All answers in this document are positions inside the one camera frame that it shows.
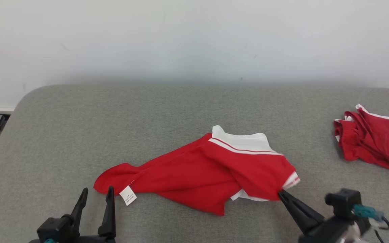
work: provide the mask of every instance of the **gray fabric table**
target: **gray fabric table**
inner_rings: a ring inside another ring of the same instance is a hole
[[[48,86],[29,93],[0,137],[0,242],[37,237],[48,217],[70,213],[89,188],[80,232],[96,234],[105,196],[95,179],[119,163],[134,165],[172,151],[221,125],[231,134],[265,133],[296,167],[290,193],[326,217],[328,192],[361,191],[363,203],[389,219],[389,170],[346,162],[333,120],[361,103],[389,116],[389,89],[266,87]],[[297,242],[298,227],[282,203],[228,201],[217,217],[155,194],[128,207],[116,197],[117,242]],[[389,231],[381,232],[389,242]],[[370,231],[364,239],[377,242]]]

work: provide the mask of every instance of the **white wall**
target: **white wall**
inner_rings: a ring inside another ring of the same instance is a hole
[[[106,79],[389,87],[389,0],[0,0],[0,109]]]

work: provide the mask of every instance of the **teal connector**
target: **teal connector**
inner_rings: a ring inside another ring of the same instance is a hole
[[[361,204],[354,205],[354,213],[358,217],[370,217],[378,222],[383,221],[384,213],[376,211],[374,208],[363,206]]]

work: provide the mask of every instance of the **white label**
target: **white label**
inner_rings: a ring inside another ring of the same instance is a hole
[[[130,186],[127,186],[124,190],[122,190],[119,195],[121,195],[122,199],[124,199],[125,205],[127,206],[137,198]]]

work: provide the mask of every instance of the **robotic arm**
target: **robotic arm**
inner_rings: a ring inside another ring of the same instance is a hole
[[[333,206],[334,211],[334,216],[328,220],[286,191],[279,192],[279,197],[303,233],[298,243],[354,242],[370,228],[366,217],[354,213],[354,206],[361,205],[358,191],[342,189],[327,194],[325,203]]]
[[[85,188],[71,214],[64,214],[61,218],[48,218],[37,229],[38,239],[29,243],[115,243],[113,187],[109,187],[103,223],[96,236],[80,236],[79,234],[80,217],[87,197],[88,189]],[[298,243],[350,243],[358,241],[370,228],[367,215],[373,215],[374,212],[374,209],[373,211],[365,211],[370,208],[361,205],[360,192],[350,189],[342,189],[338,193],[326,195],[326,204],[333,206],[334,209],[334,216],[328,220],[284,190],[279,192],[279,197],[303,233],[298,239]],[[378,215],[378,217],[381,217],[388,225],[388,228],[381,229],[389,229],[389,223],[385,217],[383,215]]]

